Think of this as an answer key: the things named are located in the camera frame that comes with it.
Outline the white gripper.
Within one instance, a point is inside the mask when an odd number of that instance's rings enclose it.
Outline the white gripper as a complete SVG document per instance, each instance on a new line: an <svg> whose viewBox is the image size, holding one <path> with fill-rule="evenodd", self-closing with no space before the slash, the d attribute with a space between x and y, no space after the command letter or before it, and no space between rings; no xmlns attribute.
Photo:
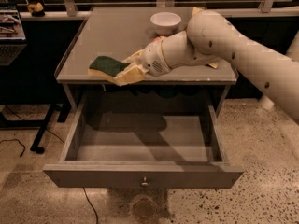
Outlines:
<svg viewBox="0 0 299 224"><path fill-rule="evenodd" d="M134 61L140 59L142 64L134 63ZM129 63L129 65L113 77L113 80L119 86L140 82L146 78L147 73L159 77L171 71L164 60L161 40L148 44L143 50L140 49L125 58L123 62Z"/></svg>

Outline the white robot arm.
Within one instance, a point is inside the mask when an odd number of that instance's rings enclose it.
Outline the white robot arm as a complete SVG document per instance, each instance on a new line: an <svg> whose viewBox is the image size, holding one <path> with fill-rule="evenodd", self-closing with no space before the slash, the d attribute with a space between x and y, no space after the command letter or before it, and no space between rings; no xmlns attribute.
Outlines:
<svg viewBox="0 0 299 224"><path fill-rule="evenodd" d="M299 120L299 62L247 38L212 10L197 12L184 31L156 40L132 55L114 80L126 85L145 75L158 77L180 66L219 60L228 62L290 118Z"/></svg>

